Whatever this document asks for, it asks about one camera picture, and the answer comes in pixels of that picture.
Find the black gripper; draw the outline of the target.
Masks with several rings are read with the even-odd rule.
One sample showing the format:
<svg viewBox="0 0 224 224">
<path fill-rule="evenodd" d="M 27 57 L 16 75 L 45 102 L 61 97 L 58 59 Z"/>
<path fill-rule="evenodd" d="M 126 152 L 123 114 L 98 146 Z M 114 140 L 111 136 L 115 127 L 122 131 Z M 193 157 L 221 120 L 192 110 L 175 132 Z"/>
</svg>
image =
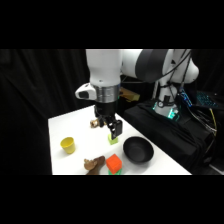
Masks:
<svg viewBox="0 0 224 224">
<path fill-rule="evenodd" d="M 96 103 L 94 106 L 96 117 L 102 117 L 106 120 L 106 125 L 111 132 L 111 138 L 115 139 L 122 133 L 123 123 L 121 120 L 115 120 L 116 104 L 115 103 Z"/>
</svg>

